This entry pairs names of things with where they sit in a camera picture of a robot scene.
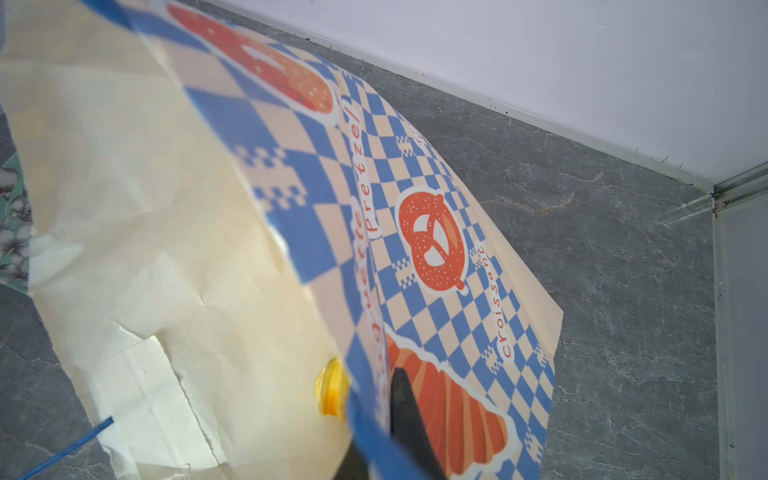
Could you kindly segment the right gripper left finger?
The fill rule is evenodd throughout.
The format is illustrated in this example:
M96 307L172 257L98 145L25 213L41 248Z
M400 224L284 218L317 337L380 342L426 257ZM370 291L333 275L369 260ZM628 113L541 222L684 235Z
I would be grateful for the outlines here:
M334 480L369 480L369 465L365 457L359 452L354 442L349 448L339 465Z

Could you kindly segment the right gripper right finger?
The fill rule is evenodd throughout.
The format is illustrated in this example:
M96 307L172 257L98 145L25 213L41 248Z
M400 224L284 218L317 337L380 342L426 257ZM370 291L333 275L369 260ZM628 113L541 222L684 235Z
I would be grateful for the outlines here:
M391 380L391 433L428 479L446 479L403 368L395 368Z

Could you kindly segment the checkered paper bag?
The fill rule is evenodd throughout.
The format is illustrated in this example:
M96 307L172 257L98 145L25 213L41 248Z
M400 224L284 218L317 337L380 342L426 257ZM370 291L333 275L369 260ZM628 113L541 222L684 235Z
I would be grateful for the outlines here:
M365 80L177 1L5 1L27 292L119 479L536 479L562 311ZM346 419L314 383L339 357Z

